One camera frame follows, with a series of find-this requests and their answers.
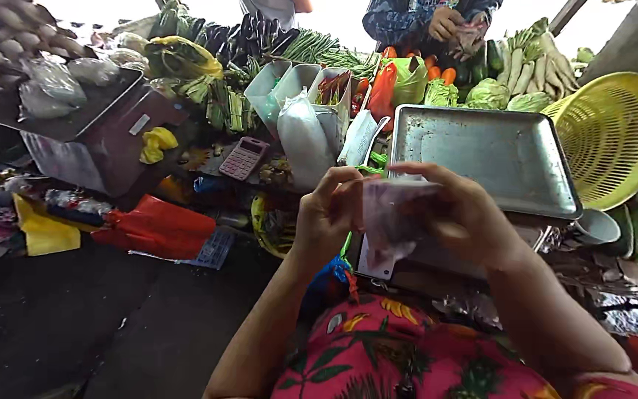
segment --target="green plastic bag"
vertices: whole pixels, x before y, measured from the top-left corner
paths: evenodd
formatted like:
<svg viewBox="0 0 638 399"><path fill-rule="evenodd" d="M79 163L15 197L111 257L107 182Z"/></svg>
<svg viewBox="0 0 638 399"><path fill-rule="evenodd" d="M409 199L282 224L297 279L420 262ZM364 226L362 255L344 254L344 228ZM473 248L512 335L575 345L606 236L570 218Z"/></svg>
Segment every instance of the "green plastic bag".
<svg viewBox="0 0 638 399"><path fill-rule="evenodd" d="M425 87L428 85L428 68L425 61L420 57L418 67L413 73L410 72L410 61L412 58L392 58L398 69L398 78L393 88L393 106L401 104L422 104L425 97Z"/></svg>

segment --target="floor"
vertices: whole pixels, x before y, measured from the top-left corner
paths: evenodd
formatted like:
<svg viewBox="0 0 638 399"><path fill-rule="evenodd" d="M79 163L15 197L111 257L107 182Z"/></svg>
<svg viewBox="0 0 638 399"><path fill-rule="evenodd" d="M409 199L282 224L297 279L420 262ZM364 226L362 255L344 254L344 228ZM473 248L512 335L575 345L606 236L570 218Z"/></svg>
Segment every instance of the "floor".
<svg viewBox="0 0 638 399"><path fill-rule="evenodd" d="M88 239L80 250L2 262L0 398L67 384L94 399L199 398L278 265L246 239L218 272Z"/></svg>

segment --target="orange plastic bag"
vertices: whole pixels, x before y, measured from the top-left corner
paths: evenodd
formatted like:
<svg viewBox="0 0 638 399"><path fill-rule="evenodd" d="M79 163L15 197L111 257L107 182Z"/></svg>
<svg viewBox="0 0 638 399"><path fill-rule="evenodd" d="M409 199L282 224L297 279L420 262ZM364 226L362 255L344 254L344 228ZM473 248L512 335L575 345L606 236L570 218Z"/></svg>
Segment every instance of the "orange plastic bag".
<svg viewBox="0 0 638 399"><path fill-rule="evenodd" d="M376 122L379 122L384 116L390 116L391 121L385 125L383 132L393 130L393 122L395 121L395 107L391 104L393 98L393 88L398 78L398 68L394 63L389 62L383 69L378 72L375 82L373 83L373 91L371 98L368 100L368 108Z"/></svg>

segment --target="cabbage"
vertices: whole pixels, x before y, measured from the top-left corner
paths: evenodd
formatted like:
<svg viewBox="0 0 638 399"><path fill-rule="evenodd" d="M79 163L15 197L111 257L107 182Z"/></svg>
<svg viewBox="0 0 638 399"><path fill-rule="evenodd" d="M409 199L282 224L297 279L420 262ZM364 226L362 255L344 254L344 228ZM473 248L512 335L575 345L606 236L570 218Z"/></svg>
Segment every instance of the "cabbage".
<svg viewBox="0 0 638 399"><path fill-rule="evenodd" d="M500 85L495 79L487 77L474 86L466 96L469 108L506 109L511 93L507 86Z"/></svg>
<svg viewBox="0 0 638 399"><path fill-rule="evenodd" d="M553 100L544 92L529 93L513 97L506 109L509 111L541 112L552 103Z"/></svg>
<svg viewBox="0 0 638 399"><path fill-rule="evenodd" d="M433 79L428 82L425 92L425 105L456 106L459 90L454 85L445 86L444 79Z"/></svg>

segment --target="metal tray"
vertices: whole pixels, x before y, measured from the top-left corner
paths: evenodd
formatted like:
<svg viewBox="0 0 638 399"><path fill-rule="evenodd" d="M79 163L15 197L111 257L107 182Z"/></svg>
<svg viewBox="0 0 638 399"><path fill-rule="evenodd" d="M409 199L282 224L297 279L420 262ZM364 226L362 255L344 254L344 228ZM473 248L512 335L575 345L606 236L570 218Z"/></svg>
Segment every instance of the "metal tray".
<svg viewBox="0 0 638 399"><path fill-rule="evenodd" d="M79 109L60 118L26 119L22 122L17 122L21 97L15 86L12 90L0 93L0 125L55 140L70 141L83 134L133 87L143 82L141 71L120 68L118 79L110 85L100 87L81 83L88 100Z"/></svg>
<svg viewBox="0 0 638 399"><path fill-rule="evenodd" d="M541 113L401 105L391 163L406 160L474 179L505 211L568 220L582 214L553 122Z"/></svg>

